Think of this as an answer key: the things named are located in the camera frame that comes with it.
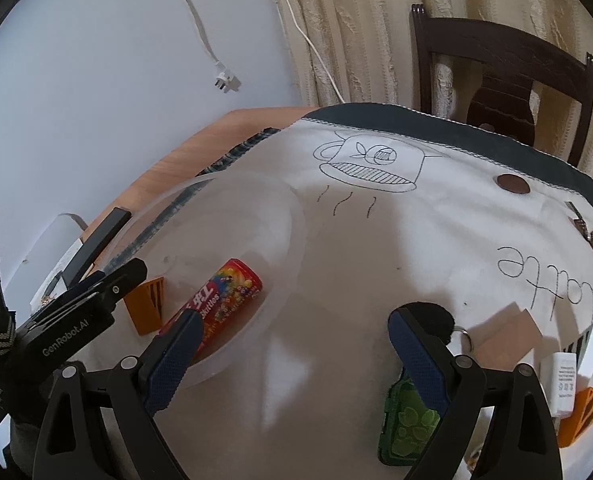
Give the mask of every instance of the brown button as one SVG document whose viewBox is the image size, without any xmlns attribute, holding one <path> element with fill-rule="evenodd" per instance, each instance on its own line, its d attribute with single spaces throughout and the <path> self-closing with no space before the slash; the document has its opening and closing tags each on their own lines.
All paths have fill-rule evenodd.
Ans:
<svg viewBox="0 0 593 480">
<path fill-rule="evenodd" d="M 524 178 L 518 175 L 512 175 L 511 173 L 505 173 L 497 176 L 497 184 L 506 191 L 516 193 L 519 195 L 525 195 L 530 192 L 530 185 Z"/>
</svg>

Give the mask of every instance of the cardboard piece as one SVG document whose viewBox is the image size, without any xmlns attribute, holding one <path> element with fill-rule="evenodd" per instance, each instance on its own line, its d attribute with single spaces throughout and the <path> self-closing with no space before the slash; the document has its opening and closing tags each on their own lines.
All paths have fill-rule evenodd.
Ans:
<svg viewBox="0 0 593 480">
<path fill-rule="evenodd" d="M 542 338 L 530 312 L 523 310 L 483 344 L 478 345 L 472 355 L 483 368 L 510 372 Z"/>
</svg>

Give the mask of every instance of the embroidered coffee cup drawing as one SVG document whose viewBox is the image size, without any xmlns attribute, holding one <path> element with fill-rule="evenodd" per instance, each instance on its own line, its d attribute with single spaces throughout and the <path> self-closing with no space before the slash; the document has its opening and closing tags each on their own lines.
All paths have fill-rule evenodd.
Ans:
<svg viewBox="0 0 593 480">
<path fill-rule="evenodd" d="M 416 189 L 425 158 L 443 156 L 401 139 L 365 134 L 321 144 L 313 155 L 323 162 L 319 168 L 327 176 L 351 186 L 392 193 Z"/>
</svg>

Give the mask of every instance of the blue gripper pad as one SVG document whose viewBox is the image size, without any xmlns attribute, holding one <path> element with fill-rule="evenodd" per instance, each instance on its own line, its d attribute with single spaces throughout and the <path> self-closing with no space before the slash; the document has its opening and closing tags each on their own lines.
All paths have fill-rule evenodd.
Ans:
<svg viewBox="0 0 593 480">
<path fill-rule="evenodd" d="M 441 417 L 445 416 L 450 399 L 441 370 L 427 353 L 414 331 L 396 311 L 390 316 L 388 331 L 391 344 L 414 382 L 423 404 L 438 412 Z"/>
<path fill-rule="evenodd" d="M 201 315 L 187 309 L 176 320 L 166 333 L 158 335 L 150 343 L 154 348 L 154 355 L 144 362 L 142 371 L 147 371 L 147 397 L 145 410 L 150 416 L 167 408 L 174 397 L 179 383 L 190 367 L 192 359 L 203 339 L 203 321 Z"/>
</svg>

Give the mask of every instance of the green container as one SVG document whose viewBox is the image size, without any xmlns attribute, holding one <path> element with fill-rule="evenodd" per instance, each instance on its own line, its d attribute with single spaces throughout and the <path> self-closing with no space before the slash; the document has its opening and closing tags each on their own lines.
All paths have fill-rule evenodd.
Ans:
<svg viewBox="0 0 593 480">
<path fill-rule="evenodd" d="M 378 458 L 385 465 L 414 465 L 441 420 L 425 407 L 405 370 L 388 391 Z"/>
</svg>

